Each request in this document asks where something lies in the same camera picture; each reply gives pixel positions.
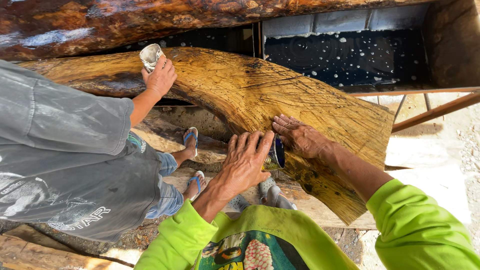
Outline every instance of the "person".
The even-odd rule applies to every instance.
[[[433,198],[293,117],[274,117],[273,129],[294,153],[325,161],[366,202],[381,232],[375,247],[387,269],[480,269],[466,228]],[[261,167],[274,133],[266,132],[256,147],[261,134],[231,138],[221,171],[159,225],[136,270],[358,269],[312,219],[286,202],[288,209],[273,201],[273,207],[245,206],[236,219],[220,212],[270,176]],[[267,201],[275,199],[269,195]]]
[[[170,60],[159,63],[151,74],[143,68],[146,90],[129,99],[96,97],[0,60],[0,219],[116,242],[197,194],[201,172],[183,193],[162,177],[195,155],[198,130],[171,154],[130,132],[177,78]]]

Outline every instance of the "dark stain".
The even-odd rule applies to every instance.
[[[312,185],[310,185],[310,184],[304,184],[304,185],[303,185],[303,188],[304,188],[307,192],[312,192],[312,189],[313,189]]]

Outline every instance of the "blue flip-flop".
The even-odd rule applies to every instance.
[[[205,174],[203,171],[197,171],[201,176],[203,176],[203,178],[205,179]],[[187,187],[190,185],[190,182],[193,181],[193,180],[197,180],[197,187],[198,187],[198,193],[195,194],[193,197],[190,198],[190,200],[193,200],[195,199],[195,196],[197,196],[200,191],[201,191],[201,187],[200,187],[200,178],[198,176],[194,176],[192,178],[190,178],[190,180],[188,180],[187,182]]]
[[[198,156],[198,151],[197,151],[197,147],[198,147],[198,138],[197,138],[197,136],[198,136],[198,129],[193,126],[193,127],[189,128],[188,130],[191,130],[191,129],[192,129],[193,131],[191,131],[190,133],[188,133],[188,134],[185,136],[185,139],[183,139],[183,145],[185,145],[185,142],[187,141],[188,137],[190,137],[190,135],[192,135],[192,136],[195,138],[195,141],[197,142],[196,145],[195,145],[195,156],[194,156],[194,157],[196,157],[196,156]]]

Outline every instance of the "shirt graphic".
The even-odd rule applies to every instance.
[[[202,251],[199,270],[308,269],[297,250],[285,240],[261,231],[237,233],[210,242]]]

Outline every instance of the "dirt ground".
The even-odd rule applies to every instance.
[[[432,108],[452,101],[464,93],[437,93],[429,94]],[[388,106],[396,111],[402,96],[394,97],[369,97],[368,101]],[[215,116],[198,107],[172,107],[158,108],[161,116],[184,128],[196,126],[200,132],[212,138],[227,141],[231,132]],[[426,111],[423,94],[408,95],[396,123]],[[472,223],[467,224],[473,238],[474,248],[480,254],[480,104],[470,106],[444,117],[428,121],[424,124],[397,132],[392,136],[410,138],[439,138],[456,139],[463,142],[461,151],[461,170],[467,176],[465,191],[468,196],[469,209]],[[221,164],[203,165],[187,161],[182,166],[191,167],[206,172],[217,172]],[[276,177],[286,177],[280,172]],[[127,264],[133,265],[141,252],[157,236],[158,224],[165,219],[145,220],[143,224],[123,233],[117,243],[100,243],[84,240],[79,237],[67,235],[50,228],[46,224],[31,223],[30,226],[50,236],[58,242],[69,246],[80,254],[94,257],[118,258]],[[0,233],[15,228],[20,223],[0,220]],[[344,228],[323,228],[338,244],[338,246],[362,270],[385,269],[375,253],[374,245],[379,232],[377,230],[359,230]]]

